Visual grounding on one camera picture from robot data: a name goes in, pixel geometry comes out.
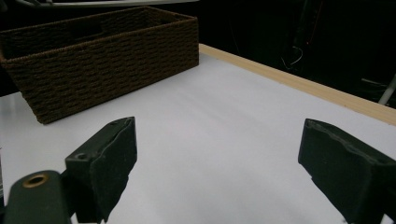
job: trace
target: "brown woven basket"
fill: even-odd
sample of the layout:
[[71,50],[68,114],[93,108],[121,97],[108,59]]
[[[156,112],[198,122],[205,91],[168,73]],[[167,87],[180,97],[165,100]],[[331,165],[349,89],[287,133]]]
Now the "brown woven basket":
[[199,63],[198,20],[132,7],[0,32],[0,63],[47,124]]

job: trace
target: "white table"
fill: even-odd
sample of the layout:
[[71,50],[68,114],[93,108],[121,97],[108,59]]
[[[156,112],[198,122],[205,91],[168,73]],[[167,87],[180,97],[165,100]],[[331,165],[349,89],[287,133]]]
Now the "white table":
[[379,119],[394,110],[364,102],[375,111],[367,116],[320,95],[361,101],[354,96],[200,47],[199,66],[48,125],[19,93],[0,98],[6,200],[18,179],[62,172],[64,158],[104,125],[133,116],[138,159],[109,224],[343,223],[297,162],[304,120],[333,124],[395,159],[394,119]]

